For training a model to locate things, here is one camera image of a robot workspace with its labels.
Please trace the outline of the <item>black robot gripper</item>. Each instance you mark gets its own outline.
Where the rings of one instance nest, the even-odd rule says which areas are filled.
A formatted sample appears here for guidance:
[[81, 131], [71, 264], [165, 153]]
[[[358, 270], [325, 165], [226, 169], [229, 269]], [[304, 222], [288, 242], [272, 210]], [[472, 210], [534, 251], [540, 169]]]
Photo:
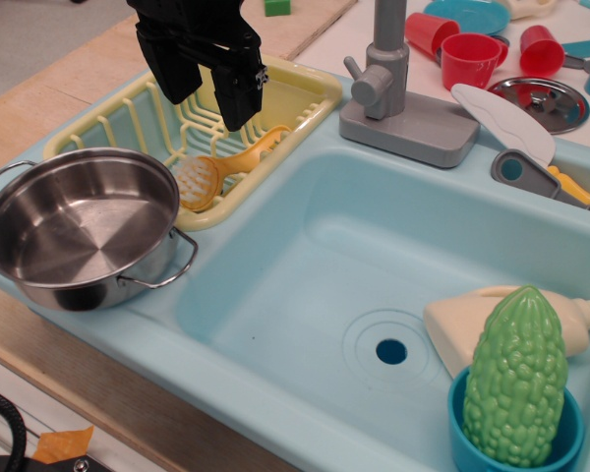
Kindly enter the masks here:
[[214, 95], [228, 131], [262, 110], [267, 68], [262, 41], [242, 16], [241, 1], [130, 1], [140, 48], [165, 97], [180, 104], [211, 69]]

